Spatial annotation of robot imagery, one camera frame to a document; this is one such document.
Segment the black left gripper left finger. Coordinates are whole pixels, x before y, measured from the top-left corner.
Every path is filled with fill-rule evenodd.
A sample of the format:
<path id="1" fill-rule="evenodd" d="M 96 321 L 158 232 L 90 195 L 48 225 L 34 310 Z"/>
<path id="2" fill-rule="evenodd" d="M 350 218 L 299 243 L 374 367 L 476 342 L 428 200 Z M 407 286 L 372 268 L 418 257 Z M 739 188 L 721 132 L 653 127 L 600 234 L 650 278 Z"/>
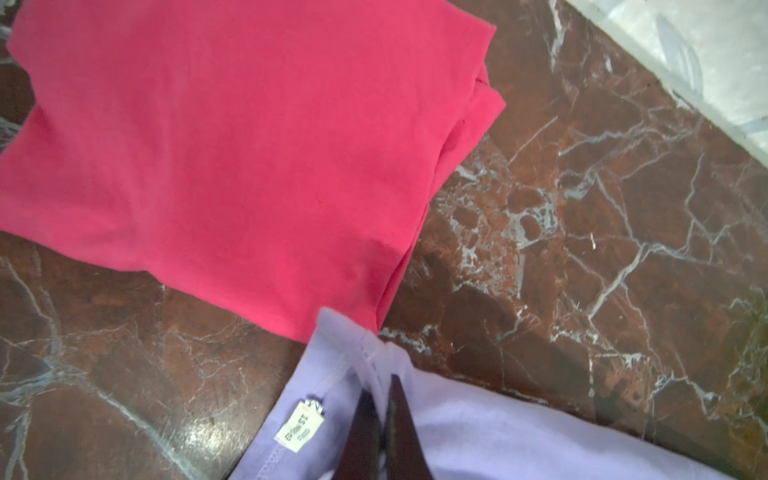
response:
<path id="1" fill-rule="evenodd" d="M 367 390 L 362 390 L 332 479 L 378 479 L 381 435 L 382 426 L 373 396 Z"/>

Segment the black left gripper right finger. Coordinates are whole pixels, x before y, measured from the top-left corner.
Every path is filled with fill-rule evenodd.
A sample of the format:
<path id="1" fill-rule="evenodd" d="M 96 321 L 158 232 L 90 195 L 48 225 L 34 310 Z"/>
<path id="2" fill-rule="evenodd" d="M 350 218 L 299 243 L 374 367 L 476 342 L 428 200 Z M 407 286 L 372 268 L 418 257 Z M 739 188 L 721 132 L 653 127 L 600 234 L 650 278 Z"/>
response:
<path id="1" fill-rule="evenodd" d="M 385 423 L 386 474 L 390 480 L 433 480 L 427 465 L 405 390 L 391 376 Z"/>

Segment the purple printed t-shirt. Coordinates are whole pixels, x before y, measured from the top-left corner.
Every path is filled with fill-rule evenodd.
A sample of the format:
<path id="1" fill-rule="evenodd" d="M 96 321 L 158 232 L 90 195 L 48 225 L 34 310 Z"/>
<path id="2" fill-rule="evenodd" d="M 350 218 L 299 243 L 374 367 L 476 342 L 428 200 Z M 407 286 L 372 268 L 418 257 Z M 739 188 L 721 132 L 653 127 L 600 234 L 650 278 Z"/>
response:
<path id="1" fill-rule="evenodd" d="M 382 426 L 391 376 L 404 387 L 434 479 L 715 479 L 708 466 L 563 412 L 415 368 L 399 346 L 330 309 L 275 407 L 235 467 L 236 479 L 330 479 L 362 390 Z"/>

